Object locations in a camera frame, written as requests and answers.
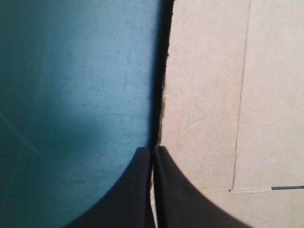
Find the scratch mark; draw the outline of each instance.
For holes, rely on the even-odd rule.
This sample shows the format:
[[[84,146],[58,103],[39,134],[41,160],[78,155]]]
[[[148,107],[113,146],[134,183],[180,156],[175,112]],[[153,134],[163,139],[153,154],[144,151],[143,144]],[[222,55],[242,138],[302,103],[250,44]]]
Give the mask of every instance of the scratch mark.
[[[244,61],[243,61],[243,72],[242,72],[242,80],[241,80],[241,91],[240,91],[238,116],[237,116],[238,117],[237,118],[237,124],[238,125],[237,125],[236,144],[235,144],[235,150],[234,150],[235,156],[234,156],[234,164],[233,164],[233,176],[232,176],[232,183],[231,183],[231,191],[233,190],[234,182],[235,182],[235,178],[236,178],[239,116],[240,116],[240,113],[241,113],[241,105],[242,105],[242,94],[243,94],[243,82],[244,82],[244,72],[245,72],[245,64],[246,64],[246,50],[247,50],[247,38],[248,38],[250,7],[251,7],[251,0],[249,0],[248,13],[247,13],[247,28],[246,28],[246,38],[245,38],[245,48],[244,48]]]
[[[90,78],[90,81],[92,81],[92,77],[94,77],[94,72],[93,72],[92,68],[89,68],[89,78]]]
[[[3,112],[0,110],[0,118],[2,121],[8,126],[8,128],[15,134],[15,136],[30,150],[32,150],[36,155],[42,158],[41,153],[26,139],[24,138],[19,131],[9,122],[9,120],[5,117]]]

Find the teal surface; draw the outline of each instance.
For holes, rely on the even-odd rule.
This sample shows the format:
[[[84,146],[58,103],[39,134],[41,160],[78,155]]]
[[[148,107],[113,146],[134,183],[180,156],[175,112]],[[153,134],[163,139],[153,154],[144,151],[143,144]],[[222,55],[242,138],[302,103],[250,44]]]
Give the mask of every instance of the teal surface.
[[[147,145],[159,8],[0,0],[0,227],[65,225]]]

